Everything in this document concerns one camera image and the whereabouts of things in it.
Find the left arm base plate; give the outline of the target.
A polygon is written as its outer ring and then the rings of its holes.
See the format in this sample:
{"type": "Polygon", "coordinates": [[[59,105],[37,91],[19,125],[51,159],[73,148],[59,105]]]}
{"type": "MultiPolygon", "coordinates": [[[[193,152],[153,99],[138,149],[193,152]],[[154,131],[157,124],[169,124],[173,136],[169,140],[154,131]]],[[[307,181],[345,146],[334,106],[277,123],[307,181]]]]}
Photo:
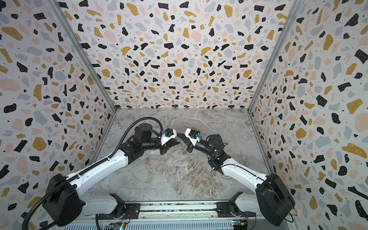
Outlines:
{"type": "Polygon", "coordinates": [[[110,214],[99,214],[99,220],[132,220],[138,219],[140,214],[140,203],[118,204],[110,214]]]}

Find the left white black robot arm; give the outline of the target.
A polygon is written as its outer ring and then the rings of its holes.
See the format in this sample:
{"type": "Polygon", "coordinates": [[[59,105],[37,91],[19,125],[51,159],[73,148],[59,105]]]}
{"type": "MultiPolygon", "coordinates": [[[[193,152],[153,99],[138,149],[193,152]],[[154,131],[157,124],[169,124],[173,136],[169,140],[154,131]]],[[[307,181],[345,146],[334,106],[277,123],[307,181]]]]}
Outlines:
{"type": "Polygon", "coordinates": [[[118,145],[116,153],[66,177],[55,175],[50,180],[47,191],[63,182],[66,185],[48,197],[42,206],[59,227],[66,226],[81,216],[102,214],[114,219],[122,218],[127,214],[126,205],[117,194],[88,199],[83,198],[84,194],[111,173],[133,163],[145,151],[157,149],[163,155],[179,143],[176,130],[168,128],[156,132],[151,124],[142,123],[135,127],[133,136],[118,145]]]}

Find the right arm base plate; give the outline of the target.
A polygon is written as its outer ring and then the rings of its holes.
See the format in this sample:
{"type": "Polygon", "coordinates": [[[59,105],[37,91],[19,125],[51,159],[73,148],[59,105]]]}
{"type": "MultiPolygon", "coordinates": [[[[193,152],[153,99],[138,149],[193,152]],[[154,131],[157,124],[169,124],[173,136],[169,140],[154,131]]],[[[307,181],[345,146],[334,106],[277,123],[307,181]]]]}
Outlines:
{"type": "Polygon", "coordinates": [[[240,211],[234,202],[224,201],[217,202],[215,211],[218,214],[219,218],[246,218],[246,217],[255,217],[255,213],[253,212],[242,212],[240,211]]]}

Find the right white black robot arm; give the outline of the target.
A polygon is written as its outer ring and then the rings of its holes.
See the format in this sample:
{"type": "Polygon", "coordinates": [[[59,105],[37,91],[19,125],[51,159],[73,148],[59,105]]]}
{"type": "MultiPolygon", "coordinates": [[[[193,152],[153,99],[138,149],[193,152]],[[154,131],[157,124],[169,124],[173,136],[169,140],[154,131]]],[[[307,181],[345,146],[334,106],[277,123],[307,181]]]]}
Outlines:
{"type": "Polygon", "coordinates": [[[187,145],[187,152],[200,151],[207,155],[210,167],[222,175],[240,182],[254,195],[238,192],[218,213],[241,217],[247,212],[261,214],[269,223],[280,226],[295,207],[295,201],[281,178],[271,173],[256,172],[237,162],[225,151],[226,143],[219,134],[210,135],[205,140],[199,131],[188,129],[178,138],[187,145]]]}

